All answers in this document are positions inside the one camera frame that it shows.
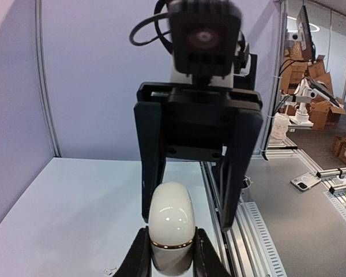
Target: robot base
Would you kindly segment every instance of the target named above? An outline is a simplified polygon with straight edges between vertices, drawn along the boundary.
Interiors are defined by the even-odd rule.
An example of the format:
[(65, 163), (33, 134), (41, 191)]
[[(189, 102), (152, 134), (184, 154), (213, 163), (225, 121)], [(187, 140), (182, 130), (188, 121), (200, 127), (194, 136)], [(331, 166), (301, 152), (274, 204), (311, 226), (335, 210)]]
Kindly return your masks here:
[(291, 120), (292, 123), (297, 124), (297, 125), (302, 125), (302, 126), (307, 126), (307, 127), (313, 127), (314, 123), (312, 123), (310, 120), (306, 122), (300, 122), (296, 119), (296, 116), (290, 116), (289, 120)]

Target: ceiling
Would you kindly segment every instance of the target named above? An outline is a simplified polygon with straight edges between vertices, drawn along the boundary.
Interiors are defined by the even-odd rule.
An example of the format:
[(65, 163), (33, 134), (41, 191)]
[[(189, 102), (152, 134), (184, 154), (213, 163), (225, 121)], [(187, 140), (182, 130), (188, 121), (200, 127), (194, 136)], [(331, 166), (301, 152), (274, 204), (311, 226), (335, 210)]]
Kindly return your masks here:
[(313, 2), (320, 3), (346, 15), (346, 0), (313, 0)]

